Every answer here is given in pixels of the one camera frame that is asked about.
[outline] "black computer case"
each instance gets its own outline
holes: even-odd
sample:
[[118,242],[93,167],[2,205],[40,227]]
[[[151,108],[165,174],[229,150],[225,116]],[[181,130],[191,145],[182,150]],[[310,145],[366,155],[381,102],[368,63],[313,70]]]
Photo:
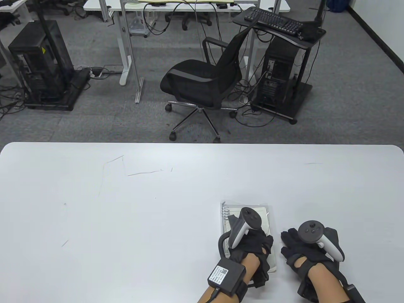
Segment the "black computer case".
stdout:
[[57,22],[47,20],[46,24],[62,58],[61,67],[39,21],[29,22],[8,47],[28,90],[40,104],[59,101],[74,76],[74,67]]
[[288,90],[295,84],[294,66],[297,46],[274,37],[265,52],[261,80],[258,83],[256,102],[271,106],[284,103]]

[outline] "spiral notebook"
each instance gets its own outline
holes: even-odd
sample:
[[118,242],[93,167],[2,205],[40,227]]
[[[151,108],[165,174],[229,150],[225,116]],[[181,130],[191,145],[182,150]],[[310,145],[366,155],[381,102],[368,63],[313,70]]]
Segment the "spiral notebook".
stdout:
[[[238,217],[240,215],[240,211],[243,207],[250,207],[250,208],[254,209],[261,217],[262,230],[265,232],[266,235],[271,235],[270,225],[273,223],[270,222],[270,220],[269,220],[269,218],[270,218],[269,206],[267,206],[267,205],[228,204],[226,201],[221,203],[222,234],[230,231],[230,223],[229,223],[229,219],[227,217],[230,215],[235,215],[236,217]],[[228,239],[226,239],[224,241],[223,247],[225,250],[225,255],[228,258],[230,256]],[[274,251],[273,246],[271,248],[271,253],[268,256],[267,261],[270,266],[268,273],[276,272],[276,258],[275,258],[275,251]]]

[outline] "keyboard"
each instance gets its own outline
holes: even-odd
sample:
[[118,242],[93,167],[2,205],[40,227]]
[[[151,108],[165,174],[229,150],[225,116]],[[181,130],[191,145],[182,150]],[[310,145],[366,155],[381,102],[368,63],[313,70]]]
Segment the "keyboard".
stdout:
[[250,7],[247,14],[244,16],[244,20],[252,21],[257,16],[260,16],[258,21],[259,25],[291,36],[297,36],[297,33],[303,26],[303,23],[299,21],[282,17],[257,7]]

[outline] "spiral binding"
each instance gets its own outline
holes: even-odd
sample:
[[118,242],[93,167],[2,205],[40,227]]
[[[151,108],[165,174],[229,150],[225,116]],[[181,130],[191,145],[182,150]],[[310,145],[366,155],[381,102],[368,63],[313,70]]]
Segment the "spiral binding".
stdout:
[[225,220],[229,220],[229,215],[230,215],[230,209],[227,206],[222,207],[222,217]]

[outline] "black mesh office chair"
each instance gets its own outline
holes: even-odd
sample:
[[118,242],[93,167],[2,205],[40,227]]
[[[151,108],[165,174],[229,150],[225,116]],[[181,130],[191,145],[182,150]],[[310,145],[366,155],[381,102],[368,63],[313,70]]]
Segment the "black mesh office chair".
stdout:
[[[230,43],[207,37],[202,43],[207,62],[186,60],[178,63],[166,73],[161,80],[160,88],[163,92],[174,95],[177,101],[169,101],[165,110],[170,112],[172,104],[194,107],[194,110],[172,129],[169,136],[171,141],[177,139],[175,130],[194,113],[199,112],[204,114],[216,134],[213,142],[220,142],[220,135],[205,109],[224,109],[230,111],[231,118],[236,117],[237,109],[222,107],[222,100],[242,79],[238,53],[248,32],[257,21],[258,18],[251,22],[245,30],[235,35]],[[224,48],[216,65],[210,63],[207,43]]]

